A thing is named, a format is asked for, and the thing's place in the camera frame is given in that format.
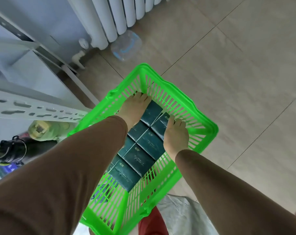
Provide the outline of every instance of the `person's right arm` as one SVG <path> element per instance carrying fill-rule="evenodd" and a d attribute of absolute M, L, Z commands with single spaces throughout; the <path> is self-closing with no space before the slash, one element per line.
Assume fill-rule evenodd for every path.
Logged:
<path fill-rule="evenodd" d="M 171 116 L 164 148 L 220 235 L 296 234 L 296 216 L 243 180 L 188 149 L 185 122 Z"/>

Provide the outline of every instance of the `hand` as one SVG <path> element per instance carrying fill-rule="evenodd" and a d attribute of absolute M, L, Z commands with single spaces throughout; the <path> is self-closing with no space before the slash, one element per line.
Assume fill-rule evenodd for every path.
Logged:
<path fill-rule="evenodd" d="M 126 99 L 116 115 L 125 120 L 128 131 L 130 131 L 139 122 L 150 102 L 151 96 L 137 92 Z"/>
<path fill-rule="evenodd" d="M 174 162 L 176 155 L 181 150 L 189 149 L 188 142 L 189 134 L 186 129 L 186 122 L 181 119 L 174 121 L 174 116 L 171 115 L 164 133 L 163 146 Z"/>

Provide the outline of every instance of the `brown sleeve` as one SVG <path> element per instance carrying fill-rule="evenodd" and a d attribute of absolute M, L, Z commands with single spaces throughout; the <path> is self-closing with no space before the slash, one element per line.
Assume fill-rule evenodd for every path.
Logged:
<path fill-rule="evenodd" d="M 0 180 L 0 234 L 72 234 L 126 135 L 108 117 Z"/>
<path fill-rule="evenodd" d="M 296 234 L 296 216 L 192 150 L 175 159 L 220 235 Z"/>

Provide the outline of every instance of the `red pants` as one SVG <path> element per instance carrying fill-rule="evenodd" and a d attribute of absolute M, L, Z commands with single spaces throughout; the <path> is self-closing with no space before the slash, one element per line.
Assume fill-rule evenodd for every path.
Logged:
<path fill-rule="evenodd" d="M 154 207 L 150 215 L 139 222 L 138 235 L 169 235 L 157 207 Z"/>

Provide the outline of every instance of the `shopping basket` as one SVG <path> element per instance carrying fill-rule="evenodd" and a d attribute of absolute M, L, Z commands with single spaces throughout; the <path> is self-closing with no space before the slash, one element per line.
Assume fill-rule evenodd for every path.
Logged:
<path fill-rule="evenodd" d="M 127 97 L 136 91 L 147 93 L 163 112 L 186 121 L 189 148 L 201 153 L 218 133 L 218 127 L 174 84 L 163 80 L 148 64 L 142 63 L 69 133 L 74 134 L 118 112 Z M 84 211 L 81 223 L 96 235 L 126 235 L 182 177 L 175 163 L 164 153 L 144 177 L 127 192 L 104 174 Z"/>

